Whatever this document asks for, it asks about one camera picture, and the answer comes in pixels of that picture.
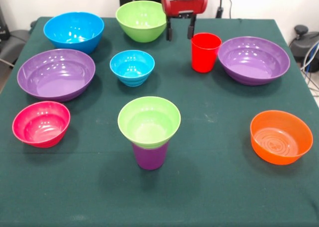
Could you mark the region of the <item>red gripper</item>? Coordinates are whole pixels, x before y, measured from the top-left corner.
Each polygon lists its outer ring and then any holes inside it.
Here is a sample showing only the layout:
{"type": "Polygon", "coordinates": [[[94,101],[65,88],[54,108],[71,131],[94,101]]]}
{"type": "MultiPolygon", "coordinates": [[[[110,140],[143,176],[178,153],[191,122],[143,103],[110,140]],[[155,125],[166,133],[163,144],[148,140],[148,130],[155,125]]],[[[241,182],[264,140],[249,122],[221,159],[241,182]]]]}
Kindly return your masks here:
{"type": "Polygon", "coordinates": [[[161,0],[162,8],[166,14],[166,39],[172,40],[172,28],[170,17],[179,17],[184,14],[190,16],[190,25],[187,30],[187,38],[192,39],[196,22],[196,14],[201,14],[206,10],[208,0],[161,0]]]}

